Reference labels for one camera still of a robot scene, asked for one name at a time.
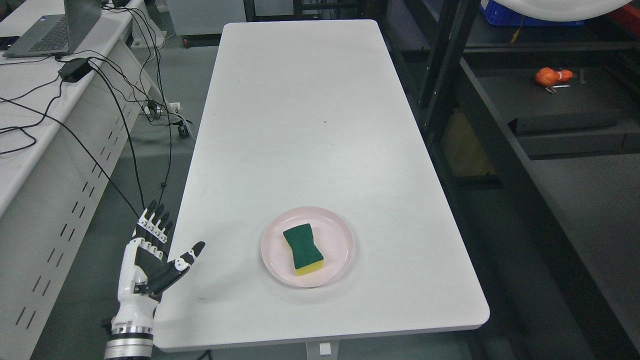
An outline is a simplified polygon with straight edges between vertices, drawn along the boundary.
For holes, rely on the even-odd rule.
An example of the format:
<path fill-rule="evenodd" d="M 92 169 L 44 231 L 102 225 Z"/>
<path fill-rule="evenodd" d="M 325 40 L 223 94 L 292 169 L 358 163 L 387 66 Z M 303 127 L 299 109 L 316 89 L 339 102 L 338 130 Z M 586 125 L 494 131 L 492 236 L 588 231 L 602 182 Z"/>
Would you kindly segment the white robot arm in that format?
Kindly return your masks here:
<path fill-rule="evenodd" d="M 105 360 L 150 360 L 153 357 L 153 328 L 117 326 L 112 328 L 106 344 Z"/>

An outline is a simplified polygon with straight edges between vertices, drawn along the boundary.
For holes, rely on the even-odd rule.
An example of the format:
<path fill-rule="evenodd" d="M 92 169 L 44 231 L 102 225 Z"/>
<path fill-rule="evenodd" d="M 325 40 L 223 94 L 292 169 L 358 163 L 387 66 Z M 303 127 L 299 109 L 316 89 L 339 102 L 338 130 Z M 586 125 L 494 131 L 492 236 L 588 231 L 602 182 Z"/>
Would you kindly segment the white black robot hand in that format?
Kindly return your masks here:
<path fill-rule="evenodd" d="M 126 333 L 151 334 L 154 312 L 165 290 L 192 268 L 206 246 L 204 241 L 172 260 L 170 213 L 162 203 L 151 201 L 135 223 L 130 241 L 125 246 L 119 272 L 119 309 L 110 322 L 112 335 Z"/>

